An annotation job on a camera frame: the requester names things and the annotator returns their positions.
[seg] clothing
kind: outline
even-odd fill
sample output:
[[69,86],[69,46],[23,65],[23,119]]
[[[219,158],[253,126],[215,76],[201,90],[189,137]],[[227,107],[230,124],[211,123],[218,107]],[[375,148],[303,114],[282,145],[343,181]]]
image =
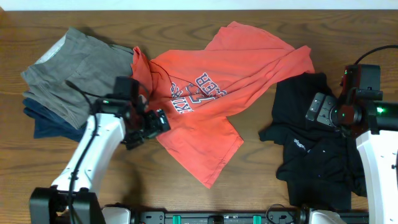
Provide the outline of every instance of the clothing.
[[[79,92],[65,84],[69,80],[85,92],[103,96],[111,93],[117,76],[131,76],[132,50],[108,45],[69,28],[65,43],[47,61],[22,72],[31,98],[75,129],[85,125],[89,106]],[[96,97],[88,96],[94,102]]]
[[30,98],[24,99],[23,104],[26,106],[24,113],[35,119],[34,138],[63,136],[77,142],[82,139],[85,127],[75,129],[53,111]]
[[259,133],[260,140],[284,146],[284,163],[276,177],[287,182],[291,205],[351,209],[351,191],[366,196],[361,158],[352,139],[305,119],[318,92],[333,96],[323,73],[304,73],[278,83],[274,120]]
[[243,143],[226,116],[246,109],[272,84],[313,72],[307,46],[295,50],[237,22],[222,27],[204,50],[169,50],[149,63],[134,51],[133,78],[151,92],[150,109],[163,109],[170,123],[157,139],[208,188]]

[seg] green tape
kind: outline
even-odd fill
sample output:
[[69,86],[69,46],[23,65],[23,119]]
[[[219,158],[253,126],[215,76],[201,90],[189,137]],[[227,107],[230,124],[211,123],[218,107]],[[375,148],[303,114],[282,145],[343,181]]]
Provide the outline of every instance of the green tape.
[[173,215],[173,224],[181,224],[181,216]]
[[261,224],[261,216],[254,215],[253,216],[253,224]]

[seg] white wall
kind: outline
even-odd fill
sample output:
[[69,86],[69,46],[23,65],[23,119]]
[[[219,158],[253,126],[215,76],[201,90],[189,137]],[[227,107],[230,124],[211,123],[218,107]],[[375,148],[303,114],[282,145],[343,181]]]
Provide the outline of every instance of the white wall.
[[24,10],[398,9],[398,0],[0,0]]

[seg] red shirt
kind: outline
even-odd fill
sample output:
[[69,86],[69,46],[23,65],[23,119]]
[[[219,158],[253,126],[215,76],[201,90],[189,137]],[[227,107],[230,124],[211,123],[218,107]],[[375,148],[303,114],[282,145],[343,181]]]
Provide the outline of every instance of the red shirt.
[[171,130],[158,141],[210,188],[243,140],[226,116],[241,112],[272,84],[313,73],[307,46],[295,50],[278,37],[232,22],[204,50],[169,50],[149,63],[134,48],[133,78],[150,91]]

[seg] wooden tabletop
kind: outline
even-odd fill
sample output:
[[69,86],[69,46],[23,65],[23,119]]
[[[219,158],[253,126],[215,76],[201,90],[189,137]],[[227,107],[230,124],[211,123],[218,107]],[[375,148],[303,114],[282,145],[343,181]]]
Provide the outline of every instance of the wooden tabletop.
[[[139,46],[149,58],[169,49],[204,49],[231,21],[265,29],[294,47],[307,45],[316,71],[328,75],[334,93],[344,66],[375,47],[396,44],[396,11],[79,11],[5,12],[0,17],[0,223],[29,223],[29,197],[48,187],[77,143],[65,138],[33,139],[34,120],[23,112],[28,86],[21,72],[46,52],[69,26],[107,43]],[[398,50],[363,62],[382,66],[385,100],[398,99]],[[127,151],[120,146],[108,167],[99,202],[181,210],[266,210],[289,206],[286,184],[275,177],[282,147],[260,142],[257,132],[272,121],[275,85],[252,106],[229,117],[244,139],[209,190],[157,141]],[[366,198],[353,196],[355,209]]]

